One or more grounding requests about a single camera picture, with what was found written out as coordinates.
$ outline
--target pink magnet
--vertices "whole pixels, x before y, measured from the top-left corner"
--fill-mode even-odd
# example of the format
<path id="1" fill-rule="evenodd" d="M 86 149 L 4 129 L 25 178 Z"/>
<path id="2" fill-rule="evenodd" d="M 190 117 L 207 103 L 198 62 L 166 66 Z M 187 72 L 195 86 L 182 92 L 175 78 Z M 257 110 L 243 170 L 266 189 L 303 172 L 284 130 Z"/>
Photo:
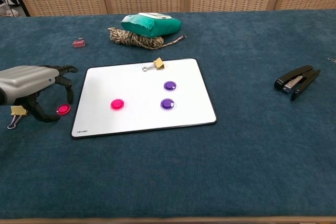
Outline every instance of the pink magnet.
<path id="1" fill-rule="evenodd" d="M 71 110 L 71 106 L 68 104 L 62 104 L 60 107 L 58 107 L 56 113 L 59 115 L 65 115 L 68 114 Z"/>
<path id="2" fill-rule="evenodd" d="M 121 109 L 124 107 L 124 101 L 121 99 L 115 99 L 111 102 L 111 107 L 115 110 Z"/>

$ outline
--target black stapler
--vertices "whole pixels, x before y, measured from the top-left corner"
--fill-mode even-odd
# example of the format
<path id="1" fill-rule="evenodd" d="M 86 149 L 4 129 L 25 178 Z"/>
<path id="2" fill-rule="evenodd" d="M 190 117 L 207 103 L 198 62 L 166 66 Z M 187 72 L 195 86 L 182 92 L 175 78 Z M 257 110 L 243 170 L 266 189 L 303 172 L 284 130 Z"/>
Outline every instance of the black stapler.
<path id="1" fill-rule="evenodd" d="M 300 84 L 291 96 L 291 100 L 294 101 L 304 90 L 311 85 L 316 79 L 321 70 L 313 70 L 310 65 L 303 66 L 293 71 L 284 74 L 274 83 L 274 87 L 277 90 L 283 90 L 284 92 L 291 92 L 295 86 Z"/>

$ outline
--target green bag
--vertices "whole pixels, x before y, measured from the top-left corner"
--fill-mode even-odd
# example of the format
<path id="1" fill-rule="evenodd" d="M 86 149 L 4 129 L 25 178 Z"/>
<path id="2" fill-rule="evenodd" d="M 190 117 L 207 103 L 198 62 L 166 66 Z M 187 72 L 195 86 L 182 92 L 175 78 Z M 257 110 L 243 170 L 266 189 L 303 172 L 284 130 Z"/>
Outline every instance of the green bag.
<path id="1" fill-rule="evenodd" d="M 148 38 L 173 34 L 181 29 L 182 22 L 161 13 L 138 13 L 127 15 L 121 26 L 132 33 Z"/>

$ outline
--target table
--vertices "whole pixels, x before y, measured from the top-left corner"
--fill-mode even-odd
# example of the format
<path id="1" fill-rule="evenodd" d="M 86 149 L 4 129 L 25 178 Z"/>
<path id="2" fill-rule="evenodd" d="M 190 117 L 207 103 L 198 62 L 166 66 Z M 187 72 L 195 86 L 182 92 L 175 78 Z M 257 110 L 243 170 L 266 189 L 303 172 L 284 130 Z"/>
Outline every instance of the table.
<path id="1" fill-rule="evenodd" d="M 187 38 L 152 51 L 109 40 L 124 15 L 0 19 L 2 70 L 79 69 L 66 74 L 75 102 L 58 122 L 28 116 L 8 130 L 10 107 L 0 106 L 0 219 L 336 220 L 336 64 L 327 59 L 336 58 L 336 10 L 171 15 L 183 26 L 165 41 Z M 78 37 L 84 48 L 72 47 Z M 216 124 L 70 138 L 87 68 L 158 57 L 197 59 Z M 291 102 L 273 85 L 303 65 L 321 73 Z M 38 101 L 54 113 L 65 89 Z"/>

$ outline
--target rope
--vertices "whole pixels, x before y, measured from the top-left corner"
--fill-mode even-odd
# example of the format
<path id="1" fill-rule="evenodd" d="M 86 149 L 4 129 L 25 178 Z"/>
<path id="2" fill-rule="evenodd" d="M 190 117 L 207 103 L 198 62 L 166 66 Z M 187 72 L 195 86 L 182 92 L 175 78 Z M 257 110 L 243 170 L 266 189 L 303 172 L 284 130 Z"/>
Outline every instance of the rope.
<path id="1" fill-rule="evenodd" d="M 108 30 L 110 31 L 110 40 L 114 41 L 116 44 L 138 46 L 138 47 L 143 47 L 143 48 L 151 49 L 151 50 L 173 45 L 179 42 L 181 39 L 186 37 L 185 35 L 182 35 L 181 37 L 179 37 L 178 39 L 170 43 L 163 44 L 164 41 L 161 36 L 155 37 L 155 38 L 148 38 L 148 37 L 144 37 L 144 36 L 132 33 L 130 31 L 120 30 L 115 27 L 108 28 Z"/>

